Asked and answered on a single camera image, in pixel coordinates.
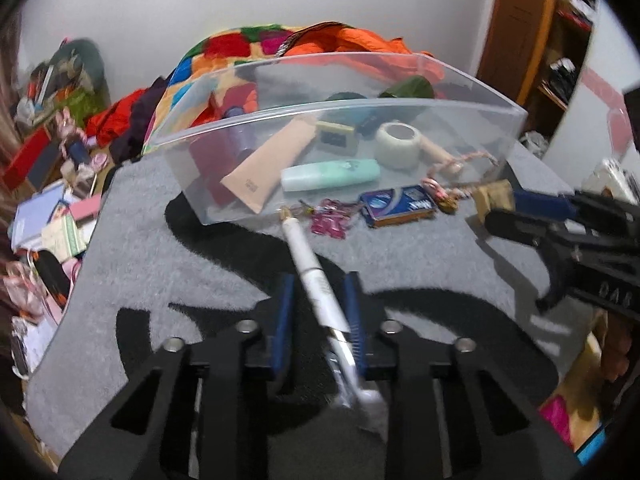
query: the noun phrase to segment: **transparent plastic box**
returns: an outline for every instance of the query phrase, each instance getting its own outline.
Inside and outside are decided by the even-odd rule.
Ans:
[[[413,76],[431,83],[434,98],[378,97]],[[242,102],[256,111],[191,128],[212,92],[222,112]],[[211,224],[273,214],[299,200],[354,202],[366,191],[418,184],[447,156],[478,151],[494,160],[475,158],[436,179],[445,187],[490,182],[526,115],[478,80],[420,54],[311,54],[201,76],[148,145],[162,148],[200,222]],[[393,123],[407,125],[406,132],[415,128],[417,135],[397,135],[402,128]],[[393,139],[378,132],[381,126]],[[409,139],[417,152],[412,155],[396,137]],[[363,159],[378,162],[376,178],[359,184],[341,178],[344,168]],[[330,187],[283,190],[285,168],[327,161],[340,164],[325,165],[335,174],[315,186]]]

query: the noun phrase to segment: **white wall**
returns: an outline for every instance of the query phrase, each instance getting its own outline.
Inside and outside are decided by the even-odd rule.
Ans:
[[[115,100],[168,74],[189,48],[219,30],[336,20],[388,39],[404,36],[411,49],[429,50],[468,72],[474,70],[479,42],[484,45],[488,1],[28,0],[21,60],[48,59],[65,36],[92,38]]]
[[[609,6],[598,3],[598,15],[591,35],[585,66],[624,92],[640,82],[640,57]],[[607,126],[609,107],[578,83],[567,112],[543,161],[573,187],[606,157],[612,156]]]

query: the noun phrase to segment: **orange cloth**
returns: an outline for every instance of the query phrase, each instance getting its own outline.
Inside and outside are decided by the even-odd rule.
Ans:
[[[146,89],[143,88],[136,90],[107,110],[89,118],[84,128],[87,137],[95,136],[98,146],[103,148],[113,139],[121,136],[129,127],[131,107],[145,92]]]
[[[402,38],[385,40],[375,32],[336,22],[318,23],[312,27],[294,32],[283,44],[284,56],[301,54],[320,54],[324,52],[389,52],[395,54],[411,54]],[[429,52],[422,52],[433,57]],[[429,57],[386,57],[379,60],[358,60],[357,56],[346,60],[346,63],[361,72],[369,73],[377,78],[397,82],[404,77],[420,74],[432,84],[444,79],[444,69],[439,63],[430,61]],[[318,64],[335,63],[334,59],[318,59]]]

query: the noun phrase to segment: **multicolored quilt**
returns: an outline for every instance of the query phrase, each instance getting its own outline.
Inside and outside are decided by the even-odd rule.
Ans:
[[[156,113],[146,133],[143,153],[148,153],[149,140],[155,129],[162,123],[169,111],[186,94],[187,90],[201,75],[230,66],[269,59],[276,54],[280,45],[299,27],[265,25],[262,27],[242,27],[225,30],[208,37],[188,51],[175,68],[166,92],[156,107]],[[216,100],[223,109],[229,105],[246,102],[246,112],[252,112],[255,103],[255,85],[239,78],[219,84]],[[193,118],[185,119],[184,127],[191,125]]]

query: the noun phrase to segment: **tape roll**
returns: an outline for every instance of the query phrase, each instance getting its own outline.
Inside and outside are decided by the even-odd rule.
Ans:
[[[376,160],[392,170],[410,170],[420,161],[421,139],[410,124],[384,123],[376,133]]]

